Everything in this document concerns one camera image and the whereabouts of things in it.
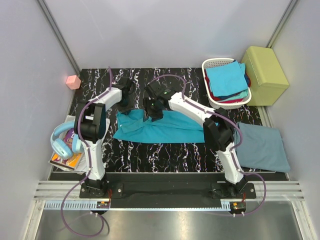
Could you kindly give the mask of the teal t shirt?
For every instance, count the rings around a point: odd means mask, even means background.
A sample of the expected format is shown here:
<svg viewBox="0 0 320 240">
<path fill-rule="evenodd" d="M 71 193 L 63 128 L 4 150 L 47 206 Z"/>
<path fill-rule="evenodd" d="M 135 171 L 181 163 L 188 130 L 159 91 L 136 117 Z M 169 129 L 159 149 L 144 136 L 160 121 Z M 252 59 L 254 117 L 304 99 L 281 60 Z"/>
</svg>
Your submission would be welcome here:
<svg viewBox="0 0 320 240">
<path fill-rule="evenodd" d="M 143 119 L 144 110 L 134 109 L 128 115 L 116 115 L 117 140 L 144 144 L 196 144 L 204 143 L 203 127 L 177 111 L 163 111 L 163 118 Z"/>
</svg>

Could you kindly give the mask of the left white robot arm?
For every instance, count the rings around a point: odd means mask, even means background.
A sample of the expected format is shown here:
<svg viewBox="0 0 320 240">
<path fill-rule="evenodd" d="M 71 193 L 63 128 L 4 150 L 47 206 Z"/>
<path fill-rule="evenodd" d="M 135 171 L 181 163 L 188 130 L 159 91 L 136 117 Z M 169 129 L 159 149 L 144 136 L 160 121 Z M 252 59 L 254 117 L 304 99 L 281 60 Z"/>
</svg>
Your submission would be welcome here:
<svg viewBox="0 0 320 240">
<path fill-rule="evenodd" d="M 128 115 L 134 108 L 130 98 L 134 90 L 133 81 L 123 77 L 119 82 L 110 84 L 103 93 L 81 105 L 82 109 L 74 122 L 74 130 L 83 146 L 87 164 L 83 179 L 79 181 L 80 198 L 104 198 L 112 194 L 102 156 L 102 144 L 110 125 L 107 110 L 116 106 L 121 114 Z"/>
</svg>

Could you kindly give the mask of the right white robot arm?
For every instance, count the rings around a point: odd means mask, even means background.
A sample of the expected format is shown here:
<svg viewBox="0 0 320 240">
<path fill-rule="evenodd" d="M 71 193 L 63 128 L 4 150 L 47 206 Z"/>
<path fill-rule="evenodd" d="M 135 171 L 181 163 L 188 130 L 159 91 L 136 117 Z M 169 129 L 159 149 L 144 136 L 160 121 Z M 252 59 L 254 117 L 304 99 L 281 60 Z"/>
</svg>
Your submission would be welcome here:
<svg viewBox="0 0 320 240">
<path fill-rule="evenodd" d="M 149 83 L 145 87 L 147 97 L 143 99 L 144 120 L 153 122 L 164 117 L 163 110 L 179 112 L 203 128 L 205 146 L 218 154 L 222 163 L 226 183 L 215 191 L 220 198 L 239 198 L 244 194 L 248 181 L 236 154 L 234 132 L 236 124 L 227 117 L 223 108 L 206 107 L 173 88 Z"/>
</svg>

